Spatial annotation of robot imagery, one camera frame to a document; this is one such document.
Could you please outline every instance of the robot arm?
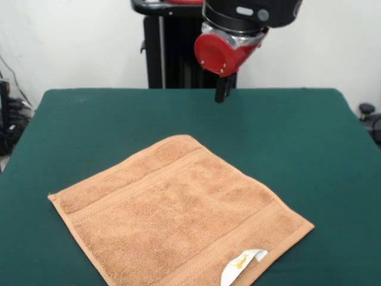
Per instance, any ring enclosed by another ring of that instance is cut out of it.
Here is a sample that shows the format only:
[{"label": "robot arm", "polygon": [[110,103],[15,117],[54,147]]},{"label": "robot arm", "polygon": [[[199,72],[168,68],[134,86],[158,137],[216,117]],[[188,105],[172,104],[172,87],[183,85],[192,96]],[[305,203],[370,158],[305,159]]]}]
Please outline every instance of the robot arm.
[{"label": "robot arm", "polygon": [[261,46],[269,28],[292,23],[302,0],[205,0],[202,34],[195,42],[200,65],[220,76],[216,101],[223,102],[240,66]]}]

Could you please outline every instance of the screw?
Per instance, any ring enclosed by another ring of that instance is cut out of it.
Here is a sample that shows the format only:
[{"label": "screw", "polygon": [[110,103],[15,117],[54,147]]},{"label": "screw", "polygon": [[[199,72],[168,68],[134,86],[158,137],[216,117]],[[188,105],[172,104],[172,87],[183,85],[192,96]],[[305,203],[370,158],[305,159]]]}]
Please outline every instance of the screw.
[{"label": "screw", "polygon": [[258,11],[258,18],[262,22],[266,22],[270,18],[270,14],[268,13],[268,11],[266,9],[260,9]]}]

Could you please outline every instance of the white label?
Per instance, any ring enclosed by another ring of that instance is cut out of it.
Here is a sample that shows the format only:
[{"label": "white label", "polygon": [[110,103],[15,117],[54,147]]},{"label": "white label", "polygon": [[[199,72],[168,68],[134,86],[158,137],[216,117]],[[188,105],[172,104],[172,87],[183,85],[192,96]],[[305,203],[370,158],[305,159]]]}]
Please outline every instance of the white label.
[{"label": "white label", "polygon": [[241,7],[241,6],[238,6],[236,8],[236,11],[238,14],[245,15],[245,16],[252,16],[254,14],[254,11],[252,9]]},{"label": "white label", "polygon": [[268,251],[263,249],[245,250],[240,256],[230,261],[221,274],[221,286],[230,286],[241,272],[255,258],[260,262],[267,255]]}]

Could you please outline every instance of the towel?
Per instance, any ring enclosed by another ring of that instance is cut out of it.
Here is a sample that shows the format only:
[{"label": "towel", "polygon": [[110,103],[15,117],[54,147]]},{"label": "towel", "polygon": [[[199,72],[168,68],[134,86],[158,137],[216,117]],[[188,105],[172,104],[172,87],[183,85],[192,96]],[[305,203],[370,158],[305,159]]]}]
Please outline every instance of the towel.
[{"label": "towel", "polygon": [[251,285],[314,227],[187,135],[48,198],[108,285]]}]

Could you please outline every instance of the green table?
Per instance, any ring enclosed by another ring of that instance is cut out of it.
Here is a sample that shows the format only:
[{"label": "green table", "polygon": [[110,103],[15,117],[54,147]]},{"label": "green table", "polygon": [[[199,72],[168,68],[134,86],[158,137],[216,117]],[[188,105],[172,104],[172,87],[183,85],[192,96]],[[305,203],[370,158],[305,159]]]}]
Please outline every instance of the green table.
[{"label": "green table", "polygon": [[330,89],[49,91],[0,178],[0,285],[105,285],[48,201],[190,134],[316,225],[255,284],[381,285],[381,155]]}]

